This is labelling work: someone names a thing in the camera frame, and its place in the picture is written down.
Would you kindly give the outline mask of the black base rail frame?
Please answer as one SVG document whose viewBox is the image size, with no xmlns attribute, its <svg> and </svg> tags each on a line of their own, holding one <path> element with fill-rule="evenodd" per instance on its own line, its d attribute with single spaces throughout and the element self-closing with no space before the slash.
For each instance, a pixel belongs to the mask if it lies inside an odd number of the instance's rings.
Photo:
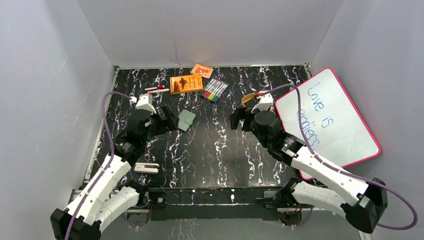
<svg viewBox="0 0 424 240">
<path fill-rule="evenodd" d="M 126 216 L 145 214 L 149 221 L 179 219 L 276 221 L 289 227 L 303 222 L 310 206 L 282 196 L 281 187 L 150 188 L 144 207 Z"/>
</svg>

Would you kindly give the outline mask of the tan oval tray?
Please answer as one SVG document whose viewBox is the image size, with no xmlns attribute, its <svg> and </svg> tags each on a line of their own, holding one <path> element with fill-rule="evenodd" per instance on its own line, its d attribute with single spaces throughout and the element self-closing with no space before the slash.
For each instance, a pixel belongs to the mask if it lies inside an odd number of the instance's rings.
<svg viewBox="0 0 424 240">
<path fill-rule="evenodd" d="M 246 108 L 246 112 L 251 113 L 256 101 L 253 99 L 256 93 L 250 93 L 241 99 L 241 105 Z"/>
</svg>

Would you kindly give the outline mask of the coloured marker pen set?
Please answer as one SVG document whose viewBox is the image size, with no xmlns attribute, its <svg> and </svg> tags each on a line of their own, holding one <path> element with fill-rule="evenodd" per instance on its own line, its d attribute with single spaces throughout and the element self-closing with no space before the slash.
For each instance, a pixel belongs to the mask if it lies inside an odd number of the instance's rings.
<svg viewBox="0 0 424 240">
<path fill-rule="evenodd" d="M 205 86 L 203 91 L 200 92 L 200 96 L 213 103 L 216 103 L 228 86 L 229 86 L 228 83 L 222 80 L 213 78 Z"/>
</svg>

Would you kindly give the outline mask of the orange book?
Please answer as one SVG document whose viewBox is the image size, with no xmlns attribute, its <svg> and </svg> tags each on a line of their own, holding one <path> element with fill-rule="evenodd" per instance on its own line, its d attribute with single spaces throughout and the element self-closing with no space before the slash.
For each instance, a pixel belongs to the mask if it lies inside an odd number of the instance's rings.
<svg viewBox="0 0 424 240">
<path fill-rule="evenodd" d="M 173 76 L 170 78 L 170 93 L 172 95 L 200 92 L 203 89 L 203 78 L 199 74 Z"/>
</svg>

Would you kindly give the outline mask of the green card holder wallet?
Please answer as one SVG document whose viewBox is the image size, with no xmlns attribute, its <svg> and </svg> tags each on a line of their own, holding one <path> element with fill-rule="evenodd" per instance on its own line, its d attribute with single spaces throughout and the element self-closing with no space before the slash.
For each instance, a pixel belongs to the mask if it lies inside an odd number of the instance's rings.
<svg viewBox="0 0 424 240">
<path fill-rule="evenodd" d="M 182 110 L 178 116 L 178 128 L 186 132 L 192 125 L 196 118 L 196 115 L 186 109 Z"/>
</svg>

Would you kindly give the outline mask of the white marker pen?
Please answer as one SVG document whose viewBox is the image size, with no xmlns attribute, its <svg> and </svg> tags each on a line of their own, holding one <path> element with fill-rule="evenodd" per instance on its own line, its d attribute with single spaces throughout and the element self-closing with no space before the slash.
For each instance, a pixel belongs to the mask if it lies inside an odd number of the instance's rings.
<svg viewBox="0 0 424 240">
<path fill-rule="evenodd" d="M 156 93 L 163 93 L 163 92 L 169 92 L 169 91 L 170 91 L 169 88 L 163 88 L 163 89 L 150 90 L 147 93 L 148 94 L 156 94 Z"/>
</svg>

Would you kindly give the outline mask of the white board pink frame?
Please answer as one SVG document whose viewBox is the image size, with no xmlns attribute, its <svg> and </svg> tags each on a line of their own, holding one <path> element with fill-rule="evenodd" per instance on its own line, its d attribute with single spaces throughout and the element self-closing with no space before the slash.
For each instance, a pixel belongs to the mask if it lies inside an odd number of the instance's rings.
<svg viewBox="0 0 424 240">
<path fill-rule="evenodd" d="M 339 167 L 381 153 L 381 147 L 331 68 L 325 68 L 275 102 L 284 130 L 302 138 Z"/>
</svg>

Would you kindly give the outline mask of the small orange card box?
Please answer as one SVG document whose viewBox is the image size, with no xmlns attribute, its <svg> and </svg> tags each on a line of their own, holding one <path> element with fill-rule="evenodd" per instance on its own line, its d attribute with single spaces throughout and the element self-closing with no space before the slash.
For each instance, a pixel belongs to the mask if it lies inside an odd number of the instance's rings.
<svg viewBox="0 0 424 240">
<path fill-rule="evenodd" d="M 213 68 L 207 65 L 197 63 L 191 70 L 191 74 L 200 75 L 202 78 L 209 79 L 212 75 Z"/>
</svg>

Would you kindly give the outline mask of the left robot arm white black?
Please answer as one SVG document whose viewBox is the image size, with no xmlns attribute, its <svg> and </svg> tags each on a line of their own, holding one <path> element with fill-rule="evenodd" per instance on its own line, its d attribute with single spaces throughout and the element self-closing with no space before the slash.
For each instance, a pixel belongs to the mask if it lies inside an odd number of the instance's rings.
<svg viewBox="0 0 424 240">
<path fill-rule="evenodd" d="M 129 117 L 126 128 L 113 140 L 111 153 L 90 182 L 63 210 L 57 208 L 51 214 L 55 239 L 98 240 L 106 227 L 127 209 L 147 206 L 148 187 L 135 180 L 109 195 L 144 155 L 151 138 L 177 130 L 179 118 L 167 105 L 162 105 L 160 110 L 164 118 L 146 109 L 138 109 Z"/>
</svg>

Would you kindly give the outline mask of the red capped white marker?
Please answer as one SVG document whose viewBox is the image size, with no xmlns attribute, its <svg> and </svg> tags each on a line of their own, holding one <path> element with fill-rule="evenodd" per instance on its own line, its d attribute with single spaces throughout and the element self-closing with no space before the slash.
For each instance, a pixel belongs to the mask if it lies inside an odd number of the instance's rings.
<svg viewBox="0 0 424 240">
<path fill-rule="evenodd" d="M 161 89 L 164 89 L 164 88 L 165 88 L 164 85 L 158 85 L 158 86 L 155 86 L 155 87 L 145 88 L 144 90 L 145 91 L 154 91 L 154 90 L 161 90 Z"/>
</svg>

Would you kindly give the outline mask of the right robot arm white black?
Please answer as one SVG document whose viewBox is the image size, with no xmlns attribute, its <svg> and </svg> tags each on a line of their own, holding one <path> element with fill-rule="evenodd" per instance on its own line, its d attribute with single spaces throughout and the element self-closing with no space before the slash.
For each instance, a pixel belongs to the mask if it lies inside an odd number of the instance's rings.
<svg viewBox="0 0 424 240">
<path fill-rule="evenodd" d="M 315 206 L 344 217 L 357 230 L 371 234 L 388 206 L 385 183 L 378 178 L 378 185 L 370 184 L 342 174 L 342 169 L 331 161 L 319 162 L 306 143 L 286 132 L 282 121 L 271 111 L 238 107 L 229 117 L 232 130 L 243 121 L 242 130 L 252 132 L 261 145 L 277 161 L 301 170 L 324 184 L 314 186 L 301 179 L 291 178 L 273 196 L 273 201 L 282 201 L 288 207 L 297 204 Z"/>
</svg>

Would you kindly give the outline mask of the white stapler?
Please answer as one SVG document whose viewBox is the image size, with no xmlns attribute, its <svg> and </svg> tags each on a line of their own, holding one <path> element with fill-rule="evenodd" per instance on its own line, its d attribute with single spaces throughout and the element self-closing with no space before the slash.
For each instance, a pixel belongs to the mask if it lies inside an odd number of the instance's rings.
<svg viewBox="0 0 424 240">
<path fill-rule="evenodd" d="M 160 165 L 158 163 L 137 162 L 134 171 L 142 174 L 157 174 Z"/>
</svg>

